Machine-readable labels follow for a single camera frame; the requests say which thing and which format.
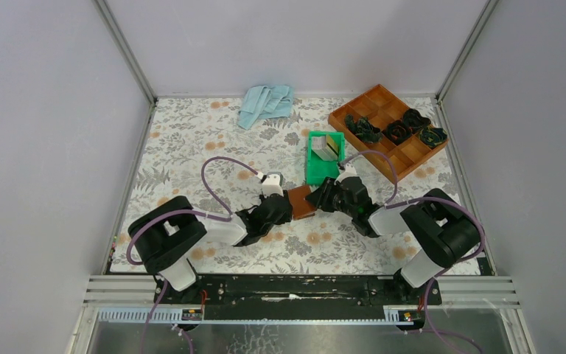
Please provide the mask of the silver credit card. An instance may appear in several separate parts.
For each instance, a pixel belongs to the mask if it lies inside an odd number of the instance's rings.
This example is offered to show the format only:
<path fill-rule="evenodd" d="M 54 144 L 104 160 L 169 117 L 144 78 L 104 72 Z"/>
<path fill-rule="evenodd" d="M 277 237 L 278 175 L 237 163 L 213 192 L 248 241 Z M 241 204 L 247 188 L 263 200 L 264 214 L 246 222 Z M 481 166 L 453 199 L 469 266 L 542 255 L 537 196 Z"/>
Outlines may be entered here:
<path fill-rule="evenodd" d="M 313 136 L 311 150 L 323 161 L 337 161 L 338 153 L 331 149 L 328 138 L 328 136 Z"/>

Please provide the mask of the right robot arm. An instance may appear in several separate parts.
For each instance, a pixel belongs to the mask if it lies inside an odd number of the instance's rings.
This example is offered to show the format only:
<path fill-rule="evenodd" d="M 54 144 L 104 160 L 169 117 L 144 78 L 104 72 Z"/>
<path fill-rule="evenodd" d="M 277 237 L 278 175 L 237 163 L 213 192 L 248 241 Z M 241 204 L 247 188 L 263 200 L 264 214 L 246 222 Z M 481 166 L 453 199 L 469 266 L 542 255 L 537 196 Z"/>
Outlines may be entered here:
<path fill-rule="evenodd" d="M 405 304 L 418 299 L 432 278 L 475 257 L 486 242 L 481 223 L 438 188 L 420 198 L 381 206 L 373 202 L 360 177 L 326 178 L 305 200 L 323 212 L 349 216 L 356 230 L 368 237 L 386 235 L 398 216 L 421 246 L 394 274 L 394 296 Z"/>

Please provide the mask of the brown leather card holder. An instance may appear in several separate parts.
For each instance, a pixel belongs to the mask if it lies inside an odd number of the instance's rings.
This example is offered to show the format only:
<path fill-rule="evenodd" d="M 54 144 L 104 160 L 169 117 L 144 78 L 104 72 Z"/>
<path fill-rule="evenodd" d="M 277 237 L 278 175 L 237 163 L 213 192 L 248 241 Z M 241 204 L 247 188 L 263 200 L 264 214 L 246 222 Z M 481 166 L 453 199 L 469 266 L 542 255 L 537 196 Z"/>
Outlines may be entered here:
<path fill-rule="evenodd" d="M 306 200 L 312 192 L 310 185 L 302 185 L 287 191 L 289 202 L 292 206 L 292 219 L 297 221 L 315 215 L 317 208 Z"/>

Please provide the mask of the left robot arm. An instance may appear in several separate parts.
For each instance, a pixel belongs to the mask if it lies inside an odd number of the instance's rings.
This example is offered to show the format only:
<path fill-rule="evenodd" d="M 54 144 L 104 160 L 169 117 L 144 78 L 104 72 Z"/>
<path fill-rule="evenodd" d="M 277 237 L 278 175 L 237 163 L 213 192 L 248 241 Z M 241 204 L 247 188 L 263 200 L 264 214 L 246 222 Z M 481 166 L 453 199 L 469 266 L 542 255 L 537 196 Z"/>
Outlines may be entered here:
<path fill-rule="evenodd" d="M 291 222 L 293 207 L 286 195 L 259 199 L 256 206 L 225 215 L 196 209 L 185 196 L 175 197 L 132 222 L 127 261 L 164 278 L 178 301 L 192 302 L 198 296 L 199 284 L 188 256 L 197 243 L 250 246 L 274 226 Z"/>

